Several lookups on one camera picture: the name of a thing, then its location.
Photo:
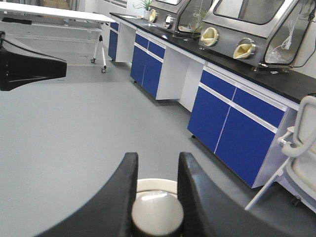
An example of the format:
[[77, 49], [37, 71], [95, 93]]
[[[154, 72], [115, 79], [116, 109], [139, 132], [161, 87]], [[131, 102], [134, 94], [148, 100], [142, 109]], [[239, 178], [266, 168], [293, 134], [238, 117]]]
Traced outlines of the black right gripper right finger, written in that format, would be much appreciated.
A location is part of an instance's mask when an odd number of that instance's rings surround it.
[[178, 160], [177, 197], [184, 210], [184, 237], [289, 237], [245, 211], [205, 173], [191, 153]]

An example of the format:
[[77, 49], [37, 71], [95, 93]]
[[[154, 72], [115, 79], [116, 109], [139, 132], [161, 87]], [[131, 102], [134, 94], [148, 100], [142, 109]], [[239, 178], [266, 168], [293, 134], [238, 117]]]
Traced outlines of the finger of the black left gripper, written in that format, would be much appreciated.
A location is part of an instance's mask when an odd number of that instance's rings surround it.
[[0, 32], [0, 89], [11, 91], [28, 83], [63, 78], [67, 61], [35, 50]]

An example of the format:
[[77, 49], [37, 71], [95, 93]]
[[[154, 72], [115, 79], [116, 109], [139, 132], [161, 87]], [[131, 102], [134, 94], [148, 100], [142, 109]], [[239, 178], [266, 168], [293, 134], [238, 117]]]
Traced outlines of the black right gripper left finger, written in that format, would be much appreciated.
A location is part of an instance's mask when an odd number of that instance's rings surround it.
[[85, 205], [39, 237], [129, 237], [136, 199], [138, 154], [126, 153], [106, 184]]

